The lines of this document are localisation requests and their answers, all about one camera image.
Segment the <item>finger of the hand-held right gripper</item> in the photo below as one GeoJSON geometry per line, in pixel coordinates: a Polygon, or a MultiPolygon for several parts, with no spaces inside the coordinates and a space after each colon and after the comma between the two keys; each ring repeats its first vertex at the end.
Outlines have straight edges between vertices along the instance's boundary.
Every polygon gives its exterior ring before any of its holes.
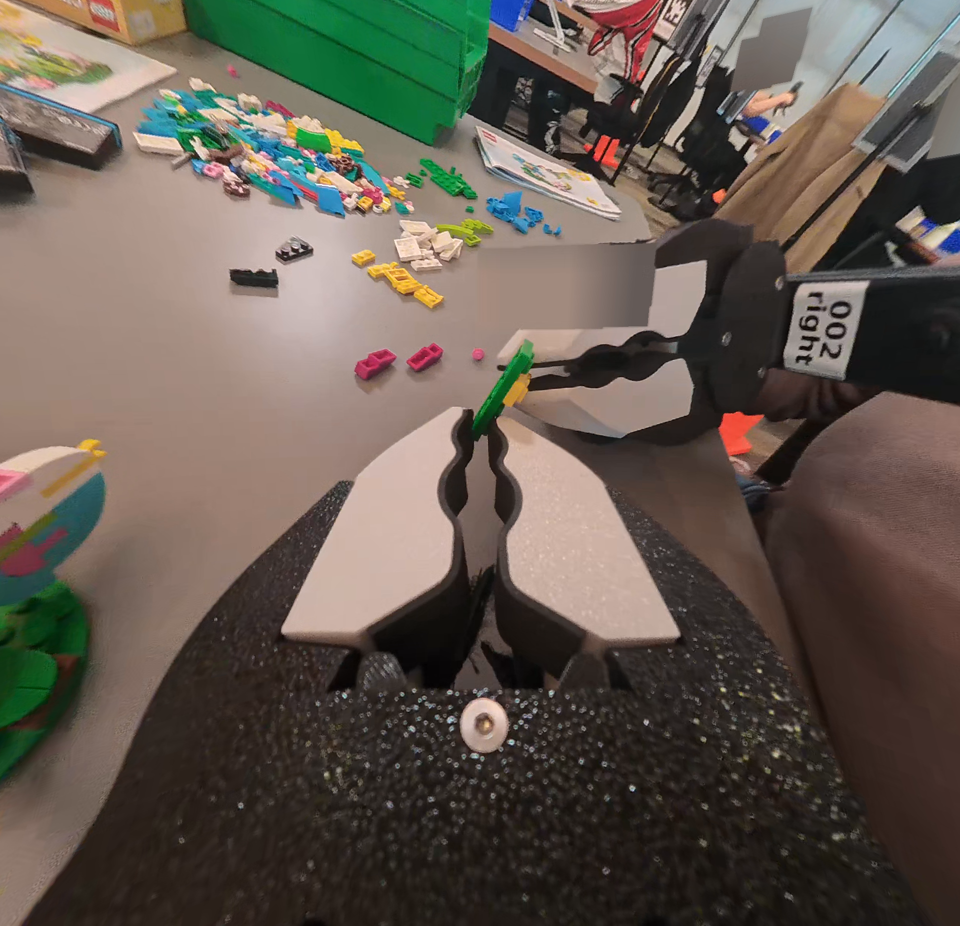
{"type": "Polygon", "coordinates": [[[521,411],[557,428],[623,439],[688,416],[693,392],[690,369],[681,359],[642,379],[581,378],[554,371],[531,378],[521,411]]]}
{"type": "Polygon", "coordinates": [[[650,335],[655,342],[676,341],[689,330],[705,299],[706,277],[706,261],[655,270],[646,324],[576,329],[523,328],[510,336],[501,348],[497,366],[505,367],[526,341],[533,344],[537,365],[565,363],[594,347],[618,347],[637,335],[642,338],[650,335]]]}

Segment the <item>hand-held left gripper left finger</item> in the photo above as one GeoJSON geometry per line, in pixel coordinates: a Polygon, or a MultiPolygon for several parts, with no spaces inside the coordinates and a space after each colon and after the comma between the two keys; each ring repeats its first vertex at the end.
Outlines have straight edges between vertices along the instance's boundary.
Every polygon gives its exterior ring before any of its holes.
{"type": "Polygon", "coordinates": [[[466,568],[470,411],[452,407],[358,474],[282,623],[287,640],[399,643],[417,609],[435,609],[466,568]]]}

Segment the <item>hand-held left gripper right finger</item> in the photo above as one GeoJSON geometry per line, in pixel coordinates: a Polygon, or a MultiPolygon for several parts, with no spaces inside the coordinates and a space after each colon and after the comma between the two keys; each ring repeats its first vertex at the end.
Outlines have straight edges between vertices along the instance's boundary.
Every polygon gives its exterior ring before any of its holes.
{"type": "Polygon", "coordinates": [[[674,644],[680,631],[603,481],[511,418],[488,433],[495,617],[511,649],[674,644]]]}

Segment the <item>multicolour lego wing assembly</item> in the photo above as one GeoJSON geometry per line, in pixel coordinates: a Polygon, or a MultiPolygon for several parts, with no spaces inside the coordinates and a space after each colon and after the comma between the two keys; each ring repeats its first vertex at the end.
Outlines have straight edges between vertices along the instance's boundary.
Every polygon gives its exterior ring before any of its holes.
{"type": "Polygon", "coordinates": [[[492,424],[506,409],[502,403],[504,394],[521,374],[526,372],[531,374],[534,359],[534,344],[532,340],[524,339],[507,365],[500,370],[497,381],[476,412],[471,428],[473,441],[486,436],[492,424]]]}

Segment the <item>lego flower model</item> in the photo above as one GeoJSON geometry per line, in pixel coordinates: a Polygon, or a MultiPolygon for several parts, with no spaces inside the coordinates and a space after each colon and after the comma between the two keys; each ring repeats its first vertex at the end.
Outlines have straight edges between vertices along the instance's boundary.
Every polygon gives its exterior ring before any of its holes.
{"type": "Polygon", "coordinates": [[[57,568],[88,539],[106,500],[98,440],[1,464],[1,778],[45,740],[86,672],[90,621],[57,568]]]}

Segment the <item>person's right forearm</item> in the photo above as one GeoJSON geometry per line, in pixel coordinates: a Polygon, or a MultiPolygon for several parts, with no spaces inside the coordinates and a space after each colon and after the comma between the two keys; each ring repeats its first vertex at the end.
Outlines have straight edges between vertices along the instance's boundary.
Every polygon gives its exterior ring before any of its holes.
{"type": "Polygon", "coordinates": [[[877,388],[771,368],[746,413],[774,422],[800,419],[829,425],[880,392],[877,388]]]}

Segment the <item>lego instruction booklet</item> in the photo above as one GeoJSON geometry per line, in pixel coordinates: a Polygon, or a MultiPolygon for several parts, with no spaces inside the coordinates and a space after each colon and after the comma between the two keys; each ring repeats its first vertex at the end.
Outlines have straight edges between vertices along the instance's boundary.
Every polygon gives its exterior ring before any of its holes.
{"type": "Polygon", "coordinates": [[[594,175],[527,151],[485,126],[475,128],[475,141],[492,175],[604,219],[620,220],[621,208],[594,175]]]}

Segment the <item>cluster of blue lego pieces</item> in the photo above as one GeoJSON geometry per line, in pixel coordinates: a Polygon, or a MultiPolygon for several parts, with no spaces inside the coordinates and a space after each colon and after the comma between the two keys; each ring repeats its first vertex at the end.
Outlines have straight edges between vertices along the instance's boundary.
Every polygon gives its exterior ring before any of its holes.
{"type": "Polygon", "coordinates": [[[500,197],[486,199],[486,211],[498,221],[510,225],[516,232],[527,235],[539,229],[544,235],[559,238],[562,236],[562,227],[550,225],[545,215],[539,209],[524,205],[522,193],[519,191],[505,193],[500,197]]]}

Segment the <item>green lego plates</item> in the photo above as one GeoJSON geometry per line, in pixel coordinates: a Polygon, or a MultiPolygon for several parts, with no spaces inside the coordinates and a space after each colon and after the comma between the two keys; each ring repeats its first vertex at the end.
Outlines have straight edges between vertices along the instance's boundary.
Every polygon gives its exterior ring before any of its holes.
{"type": "Polygon", "coordinates": [[[478,193],[454,167],[446,169],[430,158],[422,158],[418,162],[418,169],[408,172],[403,178],[416,188],[421,188],[428,179],[451,197],[468,201],[478,199],[478,193]]]}

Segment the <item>pile of mixed lego bricks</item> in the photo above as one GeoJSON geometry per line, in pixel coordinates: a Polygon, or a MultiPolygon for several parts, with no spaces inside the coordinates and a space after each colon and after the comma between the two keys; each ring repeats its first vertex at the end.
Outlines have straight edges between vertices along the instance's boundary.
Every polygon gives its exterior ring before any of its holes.
{"type": "Polygon", "coordinates": [[[235,200],[259,191],[335,217],[415,212],[409,179],[380,173],[356,140],[316,117],[253,94],[222,93],[202,79],[161,89],[141,109],[133,135],[141,152],[188,165],[235,200]]]}

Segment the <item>white lego picture sheet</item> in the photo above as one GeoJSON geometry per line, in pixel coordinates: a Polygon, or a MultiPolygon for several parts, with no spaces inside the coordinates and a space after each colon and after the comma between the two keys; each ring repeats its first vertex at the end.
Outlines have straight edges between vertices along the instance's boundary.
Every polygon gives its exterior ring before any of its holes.
{"type": "Polygon", "coordinates": [[[173,77],[177,69],[1,0],[1,83],[97,112],[173,77]]]}

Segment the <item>beige coat on rack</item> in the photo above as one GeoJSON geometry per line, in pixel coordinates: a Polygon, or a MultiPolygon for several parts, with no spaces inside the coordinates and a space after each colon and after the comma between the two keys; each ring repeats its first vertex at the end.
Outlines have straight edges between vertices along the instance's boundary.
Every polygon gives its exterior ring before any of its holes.
{"type": "MultiPolygon", "coordinates": [[[[822,98],[738,176],[714,217],[784,244],[864,160],[854,141],[885,100],[854,83],[822,98]]],[[[884,170],[875,162],[786,251],[786,271],[809,272],[835,244],[884,170]]]]}

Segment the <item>black office chair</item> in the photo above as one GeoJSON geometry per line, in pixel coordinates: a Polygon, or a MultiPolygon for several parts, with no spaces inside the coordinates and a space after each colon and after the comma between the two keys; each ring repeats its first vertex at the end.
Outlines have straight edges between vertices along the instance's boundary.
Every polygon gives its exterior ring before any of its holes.
{"type": "MultiPolygon", "coordinates": [[[[671,193],[729,188],[746,169],[743,153],[730,141],[731,125],[718,114],[718,108],[731,92],[733,75],[724,65],[715,65],[707,74],[697,107],[679,137],[678,156],[685,164],[685,172],[653,174],[649,182],[652,190],[664,183],[668,186],[658,206],[664,206],[671,193]]],[[[696,63],[691,63],[670,83],[642,134],[642,146],[666,139],[697,91],[698,76],[696,63]]]]}

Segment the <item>stack of green bins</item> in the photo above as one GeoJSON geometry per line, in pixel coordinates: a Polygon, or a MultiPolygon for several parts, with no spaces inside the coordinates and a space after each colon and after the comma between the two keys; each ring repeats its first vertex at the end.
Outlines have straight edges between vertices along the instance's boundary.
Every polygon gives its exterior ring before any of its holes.
{"type": "Polygon", "coordinates": [[[474,102],[492,0],[183,0],[198,37],[435,146],[474,102]]]}

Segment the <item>black battery with blue edge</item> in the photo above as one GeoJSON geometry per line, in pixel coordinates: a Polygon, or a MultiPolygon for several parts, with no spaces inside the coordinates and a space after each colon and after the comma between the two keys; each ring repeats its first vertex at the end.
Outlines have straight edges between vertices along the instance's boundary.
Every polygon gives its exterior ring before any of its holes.
{"type": "Polygon", "coordinates": [[[123,150],[113,122],[5,84],[1,119],[27,152],[90,170],[101,169],[123,150]]]}
{"type": "Polygon", "coordinates": [[[1,121],[1,194],[30,195],[34,192],[19,138],[1,121]]]}

